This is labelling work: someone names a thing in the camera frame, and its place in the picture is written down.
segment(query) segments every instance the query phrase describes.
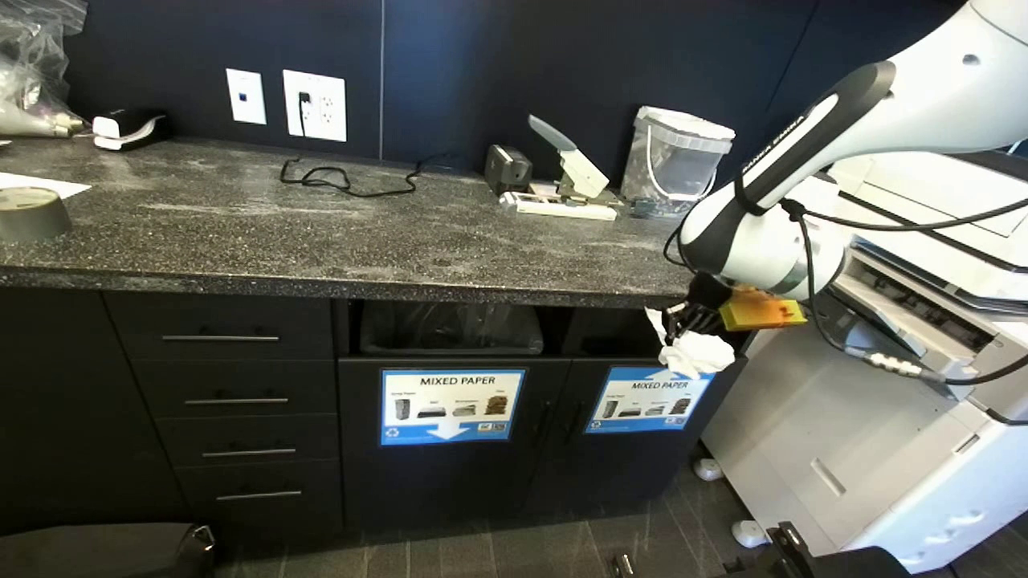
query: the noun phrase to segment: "dark floor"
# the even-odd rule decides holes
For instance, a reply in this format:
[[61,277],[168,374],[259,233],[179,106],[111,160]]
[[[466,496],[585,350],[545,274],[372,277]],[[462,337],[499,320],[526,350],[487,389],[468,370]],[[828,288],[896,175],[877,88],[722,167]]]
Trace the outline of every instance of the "dark floor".
[[[237,549],[217,578],[607,578],[633,551],[640,578],[706,578],[743,549],[730,523],[744,507],[726,482],[682,472],[645,512],[577,523],[472,530],[418,543],[349,549]],[[932,578],[1028,578],[1028,516]]]

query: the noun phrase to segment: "countertop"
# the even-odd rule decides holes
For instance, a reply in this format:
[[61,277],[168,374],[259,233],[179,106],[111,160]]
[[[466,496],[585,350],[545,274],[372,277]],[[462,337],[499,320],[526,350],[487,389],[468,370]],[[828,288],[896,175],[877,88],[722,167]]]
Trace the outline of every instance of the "countertop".
[[[217,142],[130,155],[13,142],[4,175],[94,190],[69,200],[72,235],[0,242],[0,285],[618,309],[679,302],[692,279],[662,259],[671,220],[517,215],[481,179],[430,167],[414,197],[353,200],[281,182],[286,158]],[[406,175],[344,167],[353,190],[400,188]]]

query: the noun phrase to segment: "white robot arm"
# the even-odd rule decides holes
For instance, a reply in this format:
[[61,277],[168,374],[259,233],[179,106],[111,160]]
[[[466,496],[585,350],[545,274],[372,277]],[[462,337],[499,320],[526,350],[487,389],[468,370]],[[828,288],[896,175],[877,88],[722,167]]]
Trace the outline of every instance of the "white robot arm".
[[682,225],[692,271],[806,299],[841,268],[841,249],[813,242],[777,206],[801,179],[849,155],[969,155],[1028,134],[1028,0],[967,0],[911,49],[852,71],[783,129],[743,178],[700,200]]

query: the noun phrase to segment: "black wall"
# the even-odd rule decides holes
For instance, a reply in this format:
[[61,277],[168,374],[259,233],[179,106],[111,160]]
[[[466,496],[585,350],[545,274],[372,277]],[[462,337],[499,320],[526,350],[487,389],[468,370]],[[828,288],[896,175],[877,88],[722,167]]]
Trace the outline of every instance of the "black wall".
[[[72,103],[150,103],[191,134],[286,137],[283,69],[349,84],[342,155],[454,155],[490,142],[553,155],[523,118],[569,132],[613,179],[644,103],[739,132],[722,175],[853,64],[892,56],[948,0],[89,0],[72,39]],[[264,73],[267,129],[230,125],[222,69]]]

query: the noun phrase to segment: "electrical outlet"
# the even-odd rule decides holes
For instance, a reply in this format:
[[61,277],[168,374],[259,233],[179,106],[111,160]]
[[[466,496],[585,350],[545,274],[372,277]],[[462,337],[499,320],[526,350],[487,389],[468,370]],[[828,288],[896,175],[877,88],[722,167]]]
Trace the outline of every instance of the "electrical outlet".
[[247,125],[267,125],[259,73],[226,69],[226,81],[230,118]]
[[283,71],[288,134],[347,142],[347,81]]

